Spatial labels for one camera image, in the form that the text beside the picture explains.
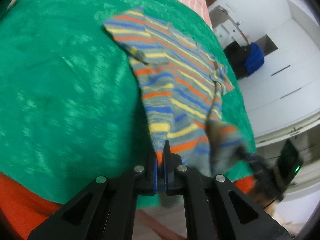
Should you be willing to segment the blue garment on chair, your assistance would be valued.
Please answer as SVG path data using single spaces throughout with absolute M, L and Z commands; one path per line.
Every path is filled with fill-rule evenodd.
M 252 75 L 256 72 L 265 62 L 265 57 L 262 49 L 256 44 L 250 44 L 250 54 L 244 61 L 244 66 L 247 69 L 248 75 Z

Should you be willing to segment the orange fuzzy garment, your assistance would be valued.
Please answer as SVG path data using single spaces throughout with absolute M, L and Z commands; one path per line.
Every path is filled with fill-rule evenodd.
M 248 194 L 254 186 L 253 176 L 234 181 L 243 193 Z M 41 198 L 26 187 L 1 173 L 1 222 L 17 237 L 27 239 L 29 234 L 62 205 Z M 150 228 L 161 239 L 188 239 L 173 232 L 142 210 L 136 218 Z

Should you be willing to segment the green floral bedspread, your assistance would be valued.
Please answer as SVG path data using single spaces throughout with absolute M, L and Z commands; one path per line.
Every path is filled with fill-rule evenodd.
M 144 160 L 138 83 L 103 26 L 136 7 L 227 64 L 209 25 L 177 0 L 18 0 L 1 19 L 2 173 L 63 204 Z

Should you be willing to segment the white bedside desk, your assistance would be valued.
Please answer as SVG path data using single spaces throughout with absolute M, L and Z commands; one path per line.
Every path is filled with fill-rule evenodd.
M 225 49 L 236 42 L 239 46 L 249 45 L 248 38 L 240 30 L 239 25 L 229 16 L 226 9 L 218 5 L 209 12 L 213 33 L 220 46 Z

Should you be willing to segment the black jacket on chair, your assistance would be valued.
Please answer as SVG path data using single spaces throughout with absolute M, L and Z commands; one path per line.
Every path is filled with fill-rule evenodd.
M 223 50 L 237 80 L 248 77 L 248 70 L 244 62 L 249 57 L 251 50 L 251 45 L 240 46 L 236 41 Z

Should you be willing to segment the striped knit sweater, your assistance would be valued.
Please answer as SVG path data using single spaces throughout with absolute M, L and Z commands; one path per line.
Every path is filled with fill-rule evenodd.
M 130 9 L 104 22 L 138 82 L 158 158 L 165 142 L 182 163 L 231 180 L 252 175 L 235 155 L 254 151 L 244 100 L 230 68 L 173 25 Z

